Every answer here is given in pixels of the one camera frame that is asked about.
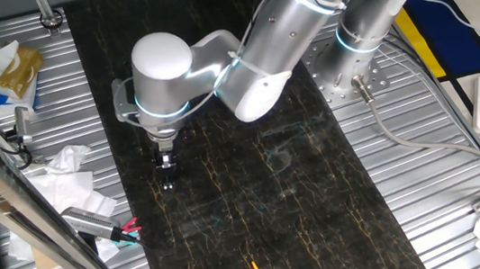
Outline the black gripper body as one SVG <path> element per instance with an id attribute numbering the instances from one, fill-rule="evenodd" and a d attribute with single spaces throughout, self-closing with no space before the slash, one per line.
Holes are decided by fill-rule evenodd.
<path id="1" fill-rule="evenodd" d="M 160 150 L 158 143 L 152 143 L 151 152 L 153 165 L 160 175 L 165 177 L 177 176 L 177 153 L 173 148 Z"/>

